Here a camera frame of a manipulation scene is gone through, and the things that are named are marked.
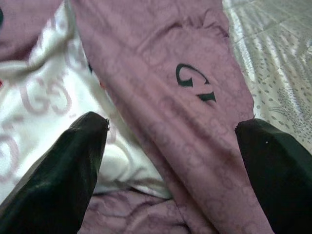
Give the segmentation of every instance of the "grey speckled pattern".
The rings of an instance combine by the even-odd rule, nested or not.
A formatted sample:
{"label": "grey speckled pattern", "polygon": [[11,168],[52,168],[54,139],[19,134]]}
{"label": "grey speckled pattern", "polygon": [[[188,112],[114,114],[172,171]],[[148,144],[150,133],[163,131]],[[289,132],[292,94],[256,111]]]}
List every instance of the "grey speckled pattern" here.
{"label": "grey speckled pattern", "polygon": [[223,0],[256,118],[312,153],[312,1]]}

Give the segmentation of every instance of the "mauve cloth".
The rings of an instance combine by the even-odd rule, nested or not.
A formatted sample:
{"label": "mauve cloth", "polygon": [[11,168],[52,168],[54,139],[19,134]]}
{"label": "mauve cloth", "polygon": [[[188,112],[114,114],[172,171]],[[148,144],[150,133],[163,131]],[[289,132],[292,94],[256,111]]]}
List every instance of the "mauve cloth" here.
{"label": "mauve cloth", "polygon": [[[2,3],[0,61],[26,57],[60,3]],[[253,101],[229,49],[221,0],[72,4],[91,66],[174,197],[133,191],[93,197],[80,233],[273,233],[234,132],[253,117]],[[200,73],[178,70],[180,63]],[[193,87],[180,86],[178,77],[192,77]],[[196,96],[212,91],[216,102]]]}

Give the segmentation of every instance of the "white satin fabric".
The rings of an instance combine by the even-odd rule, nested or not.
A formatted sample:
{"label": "white satin fabric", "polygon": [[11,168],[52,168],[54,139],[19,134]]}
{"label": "white satin fabric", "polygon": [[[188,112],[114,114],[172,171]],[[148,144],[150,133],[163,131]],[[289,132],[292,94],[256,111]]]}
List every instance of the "white satin fabric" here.
{"label": "white satin fabric", "polygon": [[46,24],[28,61],[0,63],[0,203],[79,116],[110,120],[95,193],[134,187],[170,198],[161,176],[88,68],[71,6]]}

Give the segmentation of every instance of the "white bedsheet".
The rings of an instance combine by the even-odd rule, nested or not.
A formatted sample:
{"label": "white bedsheet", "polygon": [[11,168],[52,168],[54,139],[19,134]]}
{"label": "white bedsheet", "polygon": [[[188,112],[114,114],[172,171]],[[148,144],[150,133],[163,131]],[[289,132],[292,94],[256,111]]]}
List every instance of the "white bedsheet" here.
{"label": "white bedsheet", "polygon": [[312,153],[312,0],[223,0],[256,118]]}

